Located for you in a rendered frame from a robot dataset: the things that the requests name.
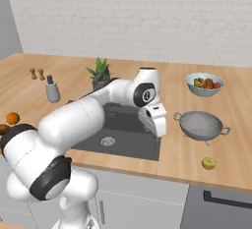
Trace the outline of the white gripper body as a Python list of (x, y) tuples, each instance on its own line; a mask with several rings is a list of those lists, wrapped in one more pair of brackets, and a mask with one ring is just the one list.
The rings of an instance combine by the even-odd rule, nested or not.
[(138, 112), (139, 120), (157, 138), (166, 134), (166, 110), (163, 107), (143, 107)]

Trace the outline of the dark grey sink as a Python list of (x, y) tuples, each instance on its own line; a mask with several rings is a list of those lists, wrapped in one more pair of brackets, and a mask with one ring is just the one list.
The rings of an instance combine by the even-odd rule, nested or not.
[(160, 138), (138, 118), (138, 109), (107, 103), (103, 128), (73, 149), (158, 161)]

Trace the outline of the grey metal colander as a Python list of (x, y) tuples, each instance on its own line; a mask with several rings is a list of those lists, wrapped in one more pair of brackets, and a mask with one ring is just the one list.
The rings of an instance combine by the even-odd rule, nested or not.
[(225, 127), (217, 116), (204, 111), (188, 111), (184, 114), (176, 111), (173, 119), (179, 122), (185, 137), (204, 142), (206, 145), (219, 135), (227, 136), (231, 131), (231, 128)]

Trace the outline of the grey panel under sink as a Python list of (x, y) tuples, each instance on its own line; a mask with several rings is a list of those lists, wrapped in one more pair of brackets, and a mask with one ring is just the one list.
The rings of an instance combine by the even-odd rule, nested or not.
[(189, 186), (176, 182), (85, 168), (97, 176), (104, 192), (184, 205)]

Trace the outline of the orange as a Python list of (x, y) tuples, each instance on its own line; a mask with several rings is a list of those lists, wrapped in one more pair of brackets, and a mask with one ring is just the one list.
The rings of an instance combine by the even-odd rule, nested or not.
[(20, 115), (16, 112), (8, 113), (6, 116), (6, 122), (10, 125), (17, 125), (20, 122)]

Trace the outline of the brown kiwi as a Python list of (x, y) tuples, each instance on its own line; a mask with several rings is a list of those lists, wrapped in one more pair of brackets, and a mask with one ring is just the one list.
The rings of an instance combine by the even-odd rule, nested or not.
[(0, 125), (0, 136), (5, 135), (10, 130), (10, 127), (8, 125)]

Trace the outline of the pale blue bowl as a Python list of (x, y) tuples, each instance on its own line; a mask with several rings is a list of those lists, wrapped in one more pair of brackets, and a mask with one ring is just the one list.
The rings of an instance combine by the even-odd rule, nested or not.
[[(194, 81), (196, 79), (204, 79), (204, 80), (211, 79), (214, 84), (218, 85), (218, 87), (212, 88), (212, 89), (196, 87), (194, 86)], [(224, 87), (224, 81), (221, 78), (219, 78), (216, 75), (209, 74), (209, 73), (192, 73), (185, 78), (185, 82), (188, 85), (189, 90), (193, 94), (197, 96), (202, 96), (202, 97), (213, 96), (217, 94)]]

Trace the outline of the green plant in grey pot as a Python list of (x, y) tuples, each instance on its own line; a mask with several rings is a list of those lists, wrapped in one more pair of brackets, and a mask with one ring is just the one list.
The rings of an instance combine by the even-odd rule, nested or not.
[[(95, 80), (95, 76), (98, 74), (98, 72), (101, 71), (102, 68), (108, 67), (109, 70), (109, 64), (107, 63), (107, 59), (101, 60), (99, 57), (96, 58), (95, 62), (95, 69), (92, 70), (90, 68), (87, 68), (87, 71), (91, 74), (92, 82)], [(98, 83), (93, 86), (94, 90), (98, 90), (102, 88), (103, 86), (107, 85), (110, 80), (110, 73), (105, 74), (103, 78), (101, 78)]]

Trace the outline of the grey cupboard door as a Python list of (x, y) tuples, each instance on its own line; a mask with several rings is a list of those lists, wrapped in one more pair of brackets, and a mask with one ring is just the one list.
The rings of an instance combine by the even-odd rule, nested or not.
[[(105, 224), (99, 201), (103, 200)], [(184, 205), (98, 191), (89, 201), (100, 229), (180, 229)]]

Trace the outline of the grey soap dispenser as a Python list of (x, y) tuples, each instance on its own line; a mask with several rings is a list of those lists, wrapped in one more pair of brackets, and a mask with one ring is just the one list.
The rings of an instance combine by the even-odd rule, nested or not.
[(48, 75), (46, 82), (46, 95), (47, 99), (51, 103), (56, 103), (60, 100), (60, 92), (57, 83), (53, 80), (51, 75)]

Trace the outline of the grey dishwasher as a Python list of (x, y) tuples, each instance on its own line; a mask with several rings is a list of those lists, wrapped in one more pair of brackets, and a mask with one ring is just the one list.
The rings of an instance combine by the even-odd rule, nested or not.
[(252, 209), (204, 201), (203, 191), (215, 198), (252, 203), (252, 194), (191, 186), (181, 229), (252, 229)]

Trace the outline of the grey cupboard front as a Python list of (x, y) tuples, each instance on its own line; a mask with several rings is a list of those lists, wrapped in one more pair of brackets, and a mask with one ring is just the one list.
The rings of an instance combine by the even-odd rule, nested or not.
[(51, 229), (60, 218), (59, 198), (51, 201), (23, 202), (7, 193), (11, 173), (4, 158), (0, 158), (0, 221), (27, 229)]

